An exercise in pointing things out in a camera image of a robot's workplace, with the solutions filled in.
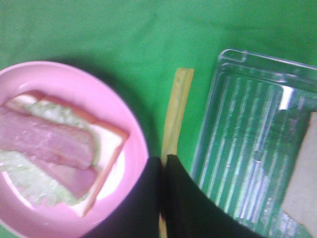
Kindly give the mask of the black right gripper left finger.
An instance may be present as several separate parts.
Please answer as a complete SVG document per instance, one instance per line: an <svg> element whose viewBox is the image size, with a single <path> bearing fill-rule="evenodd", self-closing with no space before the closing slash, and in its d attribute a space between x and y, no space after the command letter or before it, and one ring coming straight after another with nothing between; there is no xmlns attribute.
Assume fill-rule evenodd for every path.
<svg viewBox="0 0 317 238"><path fill-rule="evenodd" d="M138 181L121 204L85 238L158 238L161 160L148 158Z"/></svg>

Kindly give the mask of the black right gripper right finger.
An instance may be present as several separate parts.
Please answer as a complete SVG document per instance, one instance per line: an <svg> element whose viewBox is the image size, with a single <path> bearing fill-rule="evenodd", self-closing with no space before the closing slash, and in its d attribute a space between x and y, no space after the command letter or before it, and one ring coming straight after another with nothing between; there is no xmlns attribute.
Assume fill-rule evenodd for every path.
<svg viewBox="0 0 317 238"><path fill-rule="evenodd" d="M168 238L261 238L225 214L190 178L179 158L164 169L164 217Z"/></svg>

